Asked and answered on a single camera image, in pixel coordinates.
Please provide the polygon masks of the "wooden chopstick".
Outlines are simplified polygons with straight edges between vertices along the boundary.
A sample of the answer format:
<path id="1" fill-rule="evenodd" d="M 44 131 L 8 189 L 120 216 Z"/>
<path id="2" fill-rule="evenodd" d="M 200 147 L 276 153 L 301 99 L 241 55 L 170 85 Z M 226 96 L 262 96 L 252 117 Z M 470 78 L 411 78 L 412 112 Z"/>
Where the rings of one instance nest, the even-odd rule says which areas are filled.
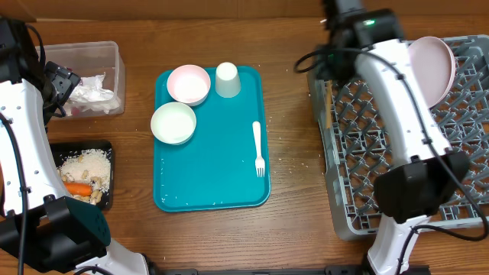
<path id="1" fill-rule="evenodd" d="M 326 83 L 326 95 L 325 95 L 325 114 L 326 114 L 326 128 L 330 129 L 332 126 L 332 81 L 328 80 Z"/>

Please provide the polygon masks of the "large white tissue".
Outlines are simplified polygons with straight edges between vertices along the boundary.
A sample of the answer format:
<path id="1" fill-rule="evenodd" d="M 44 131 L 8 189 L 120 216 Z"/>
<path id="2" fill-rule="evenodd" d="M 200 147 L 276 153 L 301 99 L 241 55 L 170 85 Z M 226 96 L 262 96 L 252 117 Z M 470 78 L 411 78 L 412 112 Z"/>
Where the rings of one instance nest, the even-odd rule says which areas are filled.
<path id="1" fill-rule="evenodd" d="M 114 92 L 103 88 L 105 74 L 82 77 L 79 85 L 75 87 L 71 99 L 76 102 L 101 102 L 113 97 Z"/>

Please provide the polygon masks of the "small white tissue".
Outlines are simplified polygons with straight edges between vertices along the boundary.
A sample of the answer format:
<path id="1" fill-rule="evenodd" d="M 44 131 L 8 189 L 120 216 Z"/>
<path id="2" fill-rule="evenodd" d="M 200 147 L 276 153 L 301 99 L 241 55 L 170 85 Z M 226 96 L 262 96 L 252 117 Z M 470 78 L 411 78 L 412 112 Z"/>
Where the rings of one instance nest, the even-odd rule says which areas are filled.
<path id="1" fill-rule="evenodd" d="M 64 109 L 69 116 L 83 112 L 101 112 L 103 115 L 109 115 L 122 112 L 124 106 L 114 93 L 77 92 L 69 97 Z"/>

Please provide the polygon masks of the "white round plate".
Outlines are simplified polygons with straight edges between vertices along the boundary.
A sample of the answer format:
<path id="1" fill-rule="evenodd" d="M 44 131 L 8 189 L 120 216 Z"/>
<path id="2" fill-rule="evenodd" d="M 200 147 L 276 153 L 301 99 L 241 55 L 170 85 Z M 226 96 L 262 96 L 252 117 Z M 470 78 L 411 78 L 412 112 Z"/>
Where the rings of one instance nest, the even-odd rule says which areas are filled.
<path id="1" fill-rule="evenodd" d="M 455 56 L 437 37 L 421 37 L 408 46 L 413 72 L 429 108 L 449 93 L 455 79 Z"/>

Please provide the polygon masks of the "rice and peanut pile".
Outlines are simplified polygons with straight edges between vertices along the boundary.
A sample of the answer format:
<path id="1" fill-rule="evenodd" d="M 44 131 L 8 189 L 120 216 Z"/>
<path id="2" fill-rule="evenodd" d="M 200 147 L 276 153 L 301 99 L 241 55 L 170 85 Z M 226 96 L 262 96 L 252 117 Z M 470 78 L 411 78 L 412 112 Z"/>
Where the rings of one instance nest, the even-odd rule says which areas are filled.
<path id="1" fill-rule="evenodd" d="M 74 156 L 63 157 L 57 172 L 62 182 L 85 183 L 92 187 L 91 196 L 71 195 L 74 199 L 98 205 L 108 195 L 111 182 L 109 154 L 102 149 L 82 150 Z"/>

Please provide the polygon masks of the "orange carrot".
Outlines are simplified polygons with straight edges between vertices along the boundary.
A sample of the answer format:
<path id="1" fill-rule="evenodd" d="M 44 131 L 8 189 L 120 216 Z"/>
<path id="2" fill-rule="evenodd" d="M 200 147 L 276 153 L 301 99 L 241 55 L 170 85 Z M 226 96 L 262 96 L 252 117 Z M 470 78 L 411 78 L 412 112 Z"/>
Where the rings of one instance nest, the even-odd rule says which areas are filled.
<path id="1" fill-rule="evenodd" d="M 91 196 L 92 187 L 85 183 L 64 182 L 64 186 L 71 195 Z"/>

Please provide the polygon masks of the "white bowl with rice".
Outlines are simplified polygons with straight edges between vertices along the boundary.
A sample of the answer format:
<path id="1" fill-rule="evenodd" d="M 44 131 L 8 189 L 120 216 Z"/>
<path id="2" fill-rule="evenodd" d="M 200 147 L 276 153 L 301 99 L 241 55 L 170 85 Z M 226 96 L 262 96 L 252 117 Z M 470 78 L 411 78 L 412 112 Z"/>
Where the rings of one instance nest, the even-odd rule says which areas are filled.
<path id="1" fill-rule="evenodd" d="M 196 115 L 180 102 L 168 102 L 160 106 L 151 117 L 151 131 L 159 141 L 180 145 L 186 143 L 196 129 Z"/>

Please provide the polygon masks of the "white plastic fork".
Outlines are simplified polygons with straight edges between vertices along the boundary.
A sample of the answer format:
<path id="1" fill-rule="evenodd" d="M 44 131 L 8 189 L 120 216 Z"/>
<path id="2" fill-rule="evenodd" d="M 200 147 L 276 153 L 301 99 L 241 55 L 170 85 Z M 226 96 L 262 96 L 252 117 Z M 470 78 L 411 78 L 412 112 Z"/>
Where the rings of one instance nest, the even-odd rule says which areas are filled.
<path id="1" fill-rule="evenodd" d="M 252 130 L 256 149 L 255 169 L 257 172 L 257 177 L 264 177 L 265 162 L 261 151 L 261 123 L 259 121 L 254 121 L 252 124 Z"/>

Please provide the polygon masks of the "pink bowl with peanuts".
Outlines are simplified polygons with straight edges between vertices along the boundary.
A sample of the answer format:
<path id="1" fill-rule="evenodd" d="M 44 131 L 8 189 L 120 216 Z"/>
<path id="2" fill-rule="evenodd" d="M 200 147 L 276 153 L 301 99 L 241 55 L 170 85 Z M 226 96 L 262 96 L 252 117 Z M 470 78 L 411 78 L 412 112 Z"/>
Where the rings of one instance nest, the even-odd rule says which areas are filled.
<path id="1" fill-rule="evenodd" d="M 182 65 L 174 69 L 167 79 L 167 91 L 178 102 L 188 106 L 203 103 L 211 88 L 209 74 L 197 65 Z"/>

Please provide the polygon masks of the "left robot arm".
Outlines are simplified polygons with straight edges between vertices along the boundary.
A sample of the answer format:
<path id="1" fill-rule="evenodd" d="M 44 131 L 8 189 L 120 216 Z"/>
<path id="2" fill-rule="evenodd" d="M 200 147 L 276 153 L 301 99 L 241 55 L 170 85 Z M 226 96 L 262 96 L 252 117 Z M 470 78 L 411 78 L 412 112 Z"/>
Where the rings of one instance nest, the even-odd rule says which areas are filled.
<path id="1" fill-rule="evenodd" d="M 114 240 L 101 210 L 74 199 L 57 172 L 47 123 L 65 115 L 79 81 L 47 61 L 33 26 L 1 20 L 2 250 L 19 272 L 156 274 L 156 264 Z"/>

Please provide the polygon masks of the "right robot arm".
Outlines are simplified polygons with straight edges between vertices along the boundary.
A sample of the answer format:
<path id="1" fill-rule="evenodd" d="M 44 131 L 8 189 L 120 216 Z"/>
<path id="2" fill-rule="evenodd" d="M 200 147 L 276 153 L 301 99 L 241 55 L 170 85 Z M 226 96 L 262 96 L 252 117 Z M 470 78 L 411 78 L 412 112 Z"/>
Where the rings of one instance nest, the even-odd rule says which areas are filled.
<path id="1" fill-rule="evenodd" d="M 324 0 L 323 7 L 329 42 L 317 76 L 344 84 L 358 75 L 367 82 L 392 153 L 393 168 L 374 181 L 382 217 L 361 271 L 407 273 L 417 232 L 452 197 L 468 158 L 452 151 L 432 118 L 396 15 L 367 11 L 360 1 Z"/>

